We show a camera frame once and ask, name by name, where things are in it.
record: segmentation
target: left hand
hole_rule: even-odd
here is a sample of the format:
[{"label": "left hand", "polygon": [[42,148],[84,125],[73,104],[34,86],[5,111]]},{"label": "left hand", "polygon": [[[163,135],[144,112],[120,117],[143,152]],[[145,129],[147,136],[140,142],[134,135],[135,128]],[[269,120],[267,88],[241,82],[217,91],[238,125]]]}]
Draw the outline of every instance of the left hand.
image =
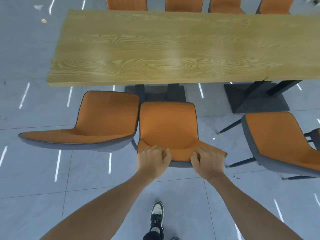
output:
[{"label": "left hand", "polygon": [[137,155],[138,173],[142,173],[151,181],[160,177],[169,166],[172,154],[169,149],[166,151],[157,145],[146,147]]}]

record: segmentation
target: sneaker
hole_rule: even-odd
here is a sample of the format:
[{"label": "sneaker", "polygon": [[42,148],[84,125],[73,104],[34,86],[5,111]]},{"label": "sneaker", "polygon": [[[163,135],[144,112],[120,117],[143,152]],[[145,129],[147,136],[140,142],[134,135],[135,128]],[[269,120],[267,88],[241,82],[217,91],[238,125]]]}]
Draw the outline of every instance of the sneaker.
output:
[{"label": "sneaker", "polygon": [[163,233],[162,221],[164,215],[164,207],[161,201],[154,203],[151,216],[150,216],[150,232],[157,232],[160,234],[161,239],[164,239],[165,235]]}]

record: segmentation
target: floor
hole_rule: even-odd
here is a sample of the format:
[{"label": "floor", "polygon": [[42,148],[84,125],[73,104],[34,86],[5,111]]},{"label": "floor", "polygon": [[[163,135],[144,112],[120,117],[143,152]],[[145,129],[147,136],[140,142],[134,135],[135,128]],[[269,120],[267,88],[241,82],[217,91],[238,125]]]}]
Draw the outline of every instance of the floor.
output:
[{"label": "floor", "polygon": [[[165,0],[147,0],[163,11]],[[242,0],[254,14],[260,0]],[[203,11],[209,0],[204,0]],[[55,224],[136,171],[129,144],[109,153],[61,151],[23,144],[18,133],[72,128],[88,90],[124,91],[124,86],[61,87],[46,84],[60,27],[68,9],[106,10],[105,0],[0,0],[0,239],[39,239]],[[320,7],[296,0],[292,14],[318,13]],[[233,115],[223,83],[185,84],[195,104],[200,140],[228,152],[226,164],[252,156],[241,126],[216,132]],[[304,133],[320,127],[320,79],[305,80],[283,95]],[[226,169],[240,189],[261,203],[305,240],[320,235],[320,181],[282,181],[279,173],[256,163]],[[243,239],[222,199],[193,169],[168,168],[138,197],[114,240],[142,239],[151,207],[165,207],[165,239]]]}]

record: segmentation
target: wood grain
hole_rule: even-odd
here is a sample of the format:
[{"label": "wood grain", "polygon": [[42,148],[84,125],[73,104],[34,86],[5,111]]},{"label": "wood grain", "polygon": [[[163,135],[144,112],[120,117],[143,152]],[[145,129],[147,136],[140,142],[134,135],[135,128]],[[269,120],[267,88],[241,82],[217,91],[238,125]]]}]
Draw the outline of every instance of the wood grain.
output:
[{"label": "wood grain", "polygon": [[304,80],[320,77],[320,19],[70,10],[51,86]]}]

